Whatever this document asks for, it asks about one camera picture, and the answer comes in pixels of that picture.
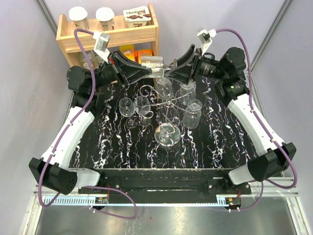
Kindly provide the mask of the ribbed goblet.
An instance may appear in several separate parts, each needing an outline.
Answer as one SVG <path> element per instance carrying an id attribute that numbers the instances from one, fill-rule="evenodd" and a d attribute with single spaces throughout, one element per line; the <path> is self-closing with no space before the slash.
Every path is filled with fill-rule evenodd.
<path id="1" fill-rule="evenodd" d="M 165 77 L 156 79 L 156 91 L 160 98 L 165 98 L 170 94 L 173 94 L 172 82 Z"/>
<path id="2" fill-rule="evenodd" d="M 182 124 L 189 129 L 194 129 L 198 126 L 201 119 L 202 103 L 197 99 L 191 99 L 187 103 L 184 111 Z"/>
<path id="3" fill-rule="evenodd" d="M 189 82 L 188 84 L 180 83 L 179 97 L 182 105 L 187 105 L 189 100 L 195 99 L 196 97 L 196 83 Z"/>
<path id="4" fill-rule="evenodd" d="M 162 56 L 141 56 L 141 65 L 152 70 L 152 73 L 144 78 L 161 78 L 166 72 L 177 67 L 177 59 L 167 65 Z"/>

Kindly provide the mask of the chrome wine glass rack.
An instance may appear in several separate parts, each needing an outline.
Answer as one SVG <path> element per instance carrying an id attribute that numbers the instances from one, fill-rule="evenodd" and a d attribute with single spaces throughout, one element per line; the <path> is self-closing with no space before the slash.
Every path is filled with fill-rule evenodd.
<path id="1" fill-rule="evenodd" d="M 139 89 L 140 95 L 147 97 L 149 95 L 148 89 L 159 95 L 156 89 L 150 85 L 143 85 Z M 180 107 L 179 99 L 179 96 L 170 94 L 165 98 L 161 98 L 160 102 L 150 104 L 150 107 L 160 107 L 160 118 L 158 120 L 158 127 L 154 132 L 154 138 L 157 144 L 164 148 L 175 146 L 181 139 L 180 127 L 184 126 L 182 120 L 187 105 Z"/>

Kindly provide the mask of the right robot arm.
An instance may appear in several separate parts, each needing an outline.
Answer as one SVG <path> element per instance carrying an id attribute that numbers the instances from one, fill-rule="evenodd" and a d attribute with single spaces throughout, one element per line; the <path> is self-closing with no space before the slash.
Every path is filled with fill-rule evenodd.
<path id="1" fill-rule="evenodd" d="M 252 92 L 244 80 L 245 52 L 238 47 L 229 48 L 220 60 L 207 57 L 200 48 L 191 45 L 179 59 L 166 66 L 164 76 L 182 84 L 197 76 L 217 79 L 215 93 L 243 126 L 255 147 L 257 158 L 231 170 L 223 180 L 223 189 L 235 193 L 240 184 L 262 182 L 291 166 L 296 153 L 295 145 L 285 143 L 270 127 L 256 107 Z"/>

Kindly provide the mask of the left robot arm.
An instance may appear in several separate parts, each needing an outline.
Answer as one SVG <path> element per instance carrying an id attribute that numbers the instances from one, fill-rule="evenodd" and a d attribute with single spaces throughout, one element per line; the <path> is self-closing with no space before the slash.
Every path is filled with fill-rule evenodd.
<path id="1" fill-rule="evenodd" d="M 95 119 L 96 90 L 114 81 L 130 85 L 151 73 L 151 68 L 128 59 L 120 51 L 105 54 L 105 62 L 96 69 L 73 66 L 68 70 L 68 87 L 74 92 L 68 117 L 48 150 L 29 162 L 39 190 L 46 187 L 63 195 L 85 186 L 94 193 L 105 190 L 106 181 L 96 170 L 69 168 L 79 140 Z"/>

